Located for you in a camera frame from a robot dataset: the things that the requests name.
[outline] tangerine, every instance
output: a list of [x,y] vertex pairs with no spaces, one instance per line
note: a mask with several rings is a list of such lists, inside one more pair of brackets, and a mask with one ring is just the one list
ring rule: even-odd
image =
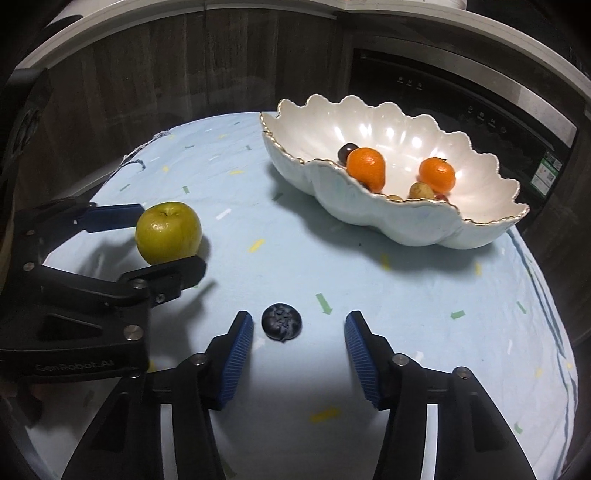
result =
[[456,172],[445,158],[431,157],[421,162],[418,179],[429,185],[434,192],[445,194],[454,188]]
[[356,148],[347,156],[347,173],[370,192],[379,193],[386,184],[386,161],[373,148]]

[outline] table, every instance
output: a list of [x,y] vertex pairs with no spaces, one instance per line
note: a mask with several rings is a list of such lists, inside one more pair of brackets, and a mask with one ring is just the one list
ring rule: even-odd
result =
[[[201,218],[208,271],[158,306],[151,359],[170,368],[225,333],[240,309],[255,319],[238,391],[213,427],[228,478],[370,479],[387,412],[366,401],[343,323],[361,310],[396,352],[442,371],[465,365],[512,427],[539,480],[560,472],[573,431],[573,354],[541,271],[511,229],[470,251],[403,247],[341,223],[287,184],[264,149],[256,113],[202,119],[164,132],[96,194],[99,205],[168,200]],[[47,265],[116,280],[146,266],[134,230],[82,232]],[[329,305],[322,306],[318,294]],[[266,338],[264,309],[285,302],[301,335]],[[59,478],[116,380],[56,387],[32,444]],[[167,478],[175,478],[170,410],[163,410]],[[428,414],[423,479],[433,478],[436,409]]]

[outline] potato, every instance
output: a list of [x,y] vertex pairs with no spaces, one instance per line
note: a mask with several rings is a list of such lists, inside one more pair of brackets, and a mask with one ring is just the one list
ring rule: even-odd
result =
[[409,199],[434,199],[435,192],[433,189],[427,185],[426,183],[422,183],[420,181],[413,183],[410,187],[410,191],[408,192]]

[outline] green apple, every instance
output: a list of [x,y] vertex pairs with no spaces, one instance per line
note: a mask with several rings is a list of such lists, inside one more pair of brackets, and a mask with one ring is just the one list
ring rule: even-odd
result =
[[150,265],[195,255],[202,236],[199,217],[181,202],[150,207],[135,226],[135,243]]

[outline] blueberry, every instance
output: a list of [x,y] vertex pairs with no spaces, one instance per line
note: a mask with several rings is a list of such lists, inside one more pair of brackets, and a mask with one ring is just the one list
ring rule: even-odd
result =
[[301,316],[292,306],[274,303],[262,314],[262,329],[269,338],[285,342],[301,332]]

